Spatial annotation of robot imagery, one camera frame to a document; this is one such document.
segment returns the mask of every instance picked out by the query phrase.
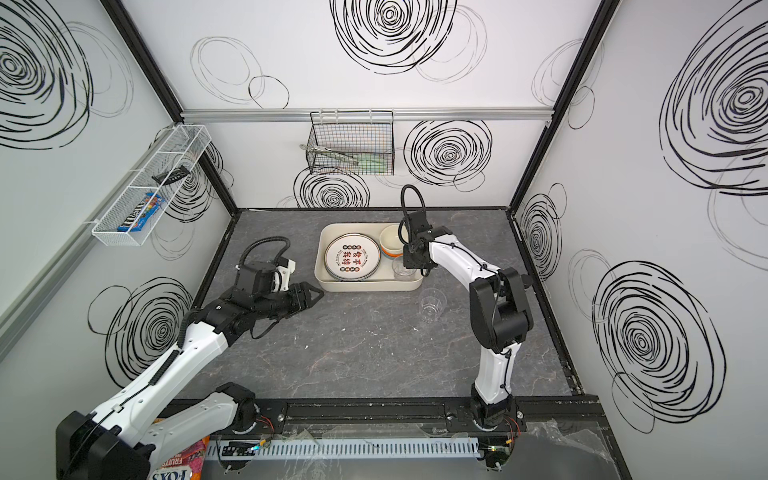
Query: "clear plastic cup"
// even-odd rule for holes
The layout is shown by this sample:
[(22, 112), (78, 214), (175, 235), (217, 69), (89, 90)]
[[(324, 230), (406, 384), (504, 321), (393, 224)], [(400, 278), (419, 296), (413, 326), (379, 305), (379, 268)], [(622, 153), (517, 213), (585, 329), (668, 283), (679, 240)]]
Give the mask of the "clear plastic cup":
[(395, 272), (397, 280), (413, 280), (413, 275), (416, 273), (415, 269), (406, 268), (402, 264), (402, 257), (397, 257), (392, 261), (392, 271)]
[(419, 316), (427, 323), (436, 322), (445, 310), (448, 300), (436, 288), (425, 288), (419, 294)]

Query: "snack package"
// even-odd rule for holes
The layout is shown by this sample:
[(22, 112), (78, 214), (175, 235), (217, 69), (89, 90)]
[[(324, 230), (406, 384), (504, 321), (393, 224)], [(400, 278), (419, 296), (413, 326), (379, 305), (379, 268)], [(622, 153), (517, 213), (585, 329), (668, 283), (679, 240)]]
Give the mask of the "snack package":
[[(128, 218), (125, 219), (125, 222), (118, 227), (118, 232), (127, 232), (129, 230), (131, 232), (141, 232), (141, 228), (147, 220), (149, 220), (149, 217), (154, 215), (155, 212), (160, 209), (164, 201), (165, 199), (160, 195), (155, 195), (153, 198), (152, 194), (149, 192), (144, 194), (144, 198), (142, 198), (141, 202), (134, 208), (134, 211), (132, 211), (131, 214), (128, 215)], [(141, 213), (141, 209), (144, 208), (145, 204), (147, 205), (147, 209), (139, 217), (139, 213)]]
[(182, 453), (170, 457), (147, 480), (200, 480), (209, 438), (205, 437)]

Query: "perforated metal strip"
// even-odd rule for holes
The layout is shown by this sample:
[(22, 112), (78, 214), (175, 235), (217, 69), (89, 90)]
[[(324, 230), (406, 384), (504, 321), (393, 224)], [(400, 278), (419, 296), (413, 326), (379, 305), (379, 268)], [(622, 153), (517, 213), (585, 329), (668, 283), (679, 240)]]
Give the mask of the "perforated metal strip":
[[(219, 442), (220, 448), (229, 445)], [(208, 445), (206, 460), (218, 460), (216, 442)], [(269, 448), (251, 456), (225, 456), (222, 460), (310, 460), (313, 458), (479, 458), (478, 440), (460, 439), (330, 439), (273, 440)]]

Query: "white wire basket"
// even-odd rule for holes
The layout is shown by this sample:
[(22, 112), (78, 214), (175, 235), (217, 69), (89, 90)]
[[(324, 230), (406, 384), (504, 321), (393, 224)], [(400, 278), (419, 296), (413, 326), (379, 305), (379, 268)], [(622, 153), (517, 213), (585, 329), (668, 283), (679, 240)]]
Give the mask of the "white wire basket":
[[(175, 183), (165, 184), (170, 172), (179, 167), (192, 172), (208, 144), (210, 144), (210, 135), (204, 125), (176, 125), (158, 150), (138, 170), (117, 200), (96, 222), (96, 226), (91, 231), (94, 237), (107, 246), (140, 247), (143, 245), (186, 180), (183, 178)], [(161, 175), (164, 180), (158, 185), (152, 177)], [(147, 197), (150, 198), (148, 202), (144, 201)], [(147, 218), (143, 226), (130, 223), (126, 231), (118, 231), (128, 217), (145, 215), (147, 206), (153, 201), (157, 202), (157, 211)], [(144, 206), (139, 211), (135, 211), (141, 204)]]

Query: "gray countertop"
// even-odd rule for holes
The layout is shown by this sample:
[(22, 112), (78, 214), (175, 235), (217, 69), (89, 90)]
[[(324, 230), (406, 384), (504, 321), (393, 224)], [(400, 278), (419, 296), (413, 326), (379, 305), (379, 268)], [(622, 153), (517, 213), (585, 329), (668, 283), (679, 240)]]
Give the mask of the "gray countertop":
[[(489, 263), (525, 271), (515, 238), (501, 210), (430, 211)], [(296, 261), (292, 283), (314, 278), (320, 231), (329, 223), (398, 222), (399, 211), (243, 212), (216, 272), (206, 301), (234, 282), (243, 249), (272, 235), (289, 237), (285, 256)], [(257, 247), (250, 260), (268, 260), (278, 243)], [(253, 390), (257, 398), (468, 396), (478, 373), (481, 347), (469, 325), (467, 290), (445, 269), (422, 288), (448, 299), (436, 323), (424, 323), (413, 292), (326, 293), (312, 309), (283, 320), (265, 337), (245, 335), (209, 363), (182, 390), (181, 398), (203, 398), (225, 382)], [(517, 396), (570, 395), (547, 326), (532, 289), (528, 301), (534, 329), (515, 360), (511, 392)], [(263, 320), (258, 334), (269, 323)]]

